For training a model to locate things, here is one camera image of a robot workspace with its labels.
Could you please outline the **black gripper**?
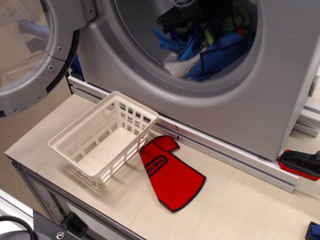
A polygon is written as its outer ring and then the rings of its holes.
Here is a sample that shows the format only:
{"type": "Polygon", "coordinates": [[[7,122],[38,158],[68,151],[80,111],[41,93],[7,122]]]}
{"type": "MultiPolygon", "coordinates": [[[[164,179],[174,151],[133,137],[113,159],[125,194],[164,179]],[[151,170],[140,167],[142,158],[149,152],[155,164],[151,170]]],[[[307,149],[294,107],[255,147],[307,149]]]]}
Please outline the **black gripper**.
{"type": "Polygon", "coordinates": [[[163,33],[187,32],[194,25],[221,23],[234,13],[232,0],[172,0],[172,8],[157,18],[163,33]]]}

